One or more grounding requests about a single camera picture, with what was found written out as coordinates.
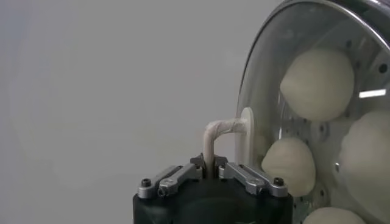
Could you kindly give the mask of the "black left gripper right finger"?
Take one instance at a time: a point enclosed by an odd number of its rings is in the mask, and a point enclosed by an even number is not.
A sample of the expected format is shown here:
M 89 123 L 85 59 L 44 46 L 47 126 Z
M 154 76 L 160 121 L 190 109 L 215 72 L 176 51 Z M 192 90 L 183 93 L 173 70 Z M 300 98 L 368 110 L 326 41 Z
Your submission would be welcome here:
M 271 178 L 253 167 L 229 162 L 226 157 L 216 156 L 214 191 L 218 195 L 232 197 L 249 194 L 259 197 L 263 194 L 274 198 L 288 197 L 288 188 L 282 178 Z

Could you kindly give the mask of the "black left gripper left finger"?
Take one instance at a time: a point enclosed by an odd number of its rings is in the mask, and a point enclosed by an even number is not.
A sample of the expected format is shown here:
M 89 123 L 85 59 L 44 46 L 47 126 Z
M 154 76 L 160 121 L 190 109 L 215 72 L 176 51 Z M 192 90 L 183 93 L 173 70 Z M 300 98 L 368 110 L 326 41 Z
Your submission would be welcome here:
M 137 196 L 141 199 L 168 197 L 178 193 L 179 187 L 188 180 L 204 177 L 204 158 L 200 154 L 183 166 L 169 166 L 153 178 L 144 178 L 138 186 Z

